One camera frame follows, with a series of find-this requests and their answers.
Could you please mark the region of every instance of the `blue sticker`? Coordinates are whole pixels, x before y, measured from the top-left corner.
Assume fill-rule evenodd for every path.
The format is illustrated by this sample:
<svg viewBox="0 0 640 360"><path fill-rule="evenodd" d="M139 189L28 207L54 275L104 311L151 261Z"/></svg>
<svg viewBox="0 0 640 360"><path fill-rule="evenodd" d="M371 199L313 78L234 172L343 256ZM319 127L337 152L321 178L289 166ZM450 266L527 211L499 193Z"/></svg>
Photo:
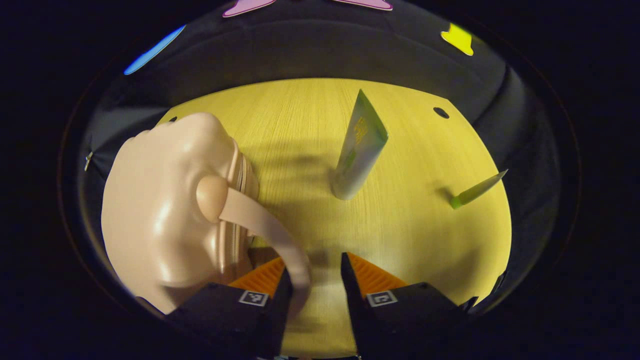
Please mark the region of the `blue sticker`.
<svg viewBox="0 0 640 360"><path fill-rule="evenodd" d="M136 72L136 70L145 66L145 64L148 63L149 60L158 55L167 45L169 45L170 42L177 38L185 26L186 25L182 25L179 29L175 30L173 33L170 33L164 39L160 40L160 42L157 43L156 46L152 47L151 50L140 55L140 57L137 58L136 61L132 62L131 65L129 65L129 67L124 70L124 74L133 74L134 72Z"/></svg>

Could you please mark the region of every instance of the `beige bag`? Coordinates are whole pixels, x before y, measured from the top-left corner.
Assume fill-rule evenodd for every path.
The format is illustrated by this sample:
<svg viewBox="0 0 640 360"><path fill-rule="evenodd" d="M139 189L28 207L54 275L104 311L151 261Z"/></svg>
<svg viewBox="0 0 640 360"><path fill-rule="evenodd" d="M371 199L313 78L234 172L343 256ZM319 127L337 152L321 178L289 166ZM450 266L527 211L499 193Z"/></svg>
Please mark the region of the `beige bag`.
<svg viewBox="0 0 640 360"><path fill-rule="evenodd" d="M120 148L104 187L109 260L133 295L168 314L208 282L251 270L249 229L282 257L295 315L310 291L308 257L257 195L251 165L213 115L143 131Z"/></svg>

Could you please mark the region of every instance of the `yellow table surface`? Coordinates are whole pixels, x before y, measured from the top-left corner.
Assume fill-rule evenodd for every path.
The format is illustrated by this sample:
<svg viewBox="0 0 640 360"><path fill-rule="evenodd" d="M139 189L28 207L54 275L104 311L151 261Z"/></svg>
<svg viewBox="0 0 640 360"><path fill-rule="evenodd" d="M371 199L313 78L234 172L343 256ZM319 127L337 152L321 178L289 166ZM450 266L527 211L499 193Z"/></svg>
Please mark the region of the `yellow table surface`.
<svg viewBox="0 0 640 360"><path fill-rule="evenodd" d="M360 192L342 201L332 195L328 174L359 89L389 140ZM502 182L460 209L448 203L452 193L498 172L448 100L371 81L290 79L206 95L172 108L160 122L198 111L216 115L236 139L258 177L259 201L309 253L313 290L287 324L282 354L356 353L340 277L344 251L409 284L429 282L457 304L485 298L505 270L511 218ZM267 245L257 239L253 247Z"/></svg>

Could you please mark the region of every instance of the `bag handle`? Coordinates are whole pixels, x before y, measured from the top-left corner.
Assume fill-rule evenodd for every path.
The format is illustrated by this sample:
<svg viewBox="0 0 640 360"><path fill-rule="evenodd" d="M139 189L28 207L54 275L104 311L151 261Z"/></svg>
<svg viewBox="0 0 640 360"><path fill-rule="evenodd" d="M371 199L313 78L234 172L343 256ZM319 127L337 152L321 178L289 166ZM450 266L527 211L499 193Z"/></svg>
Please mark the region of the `bag handle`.
<svg viewBox="0 0 640 360"><path fill-rule="evenodd" d="M310 265L307 254L287 229L257 201L230 188L227 180L217 175L200 180L196 199L208 221L217 224L224 220L240 225L263 237L278 252L293 287L289 316L298 314L311 292Z"/></svg>

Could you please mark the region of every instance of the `toothpaste tube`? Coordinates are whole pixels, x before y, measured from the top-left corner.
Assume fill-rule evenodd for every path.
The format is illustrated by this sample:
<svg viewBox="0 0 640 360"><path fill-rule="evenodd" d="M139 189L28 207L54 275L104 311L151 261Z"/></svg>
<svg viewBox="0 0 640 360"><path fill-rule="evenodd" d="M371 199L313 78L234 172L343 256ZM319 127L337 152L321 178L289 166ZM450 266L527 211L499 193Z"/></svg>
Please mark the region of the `toothpaste tube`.
<svg viewBox="0 0 640 360"><path fill-rule="evenodd" d="M333 194L338 199L349 200L356 195L387 140L385 126L360 90L331 181Z"/></svg>

